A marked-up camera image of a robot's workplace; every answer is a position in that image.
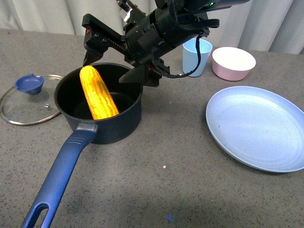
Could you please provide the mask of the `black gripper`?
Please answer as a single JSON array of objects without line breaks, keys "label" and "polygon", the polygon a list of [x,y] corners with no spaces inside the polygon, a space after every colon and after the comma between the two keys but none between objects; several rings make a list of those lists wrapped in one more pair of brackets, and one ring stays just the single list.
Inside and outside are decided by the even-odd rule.
[{"label": "black gripper", "polygon": [[83,66],[99,61],[108,48],[124,55],[135,68],[119,78],[119,83],[159,86],[170,67],[160,57],[200,33],[198,11],[189,7],[157,7],[146,15],[137,7],[122,7],[126,19],[120,35],[91,14],[83,17],[86,49]]}]

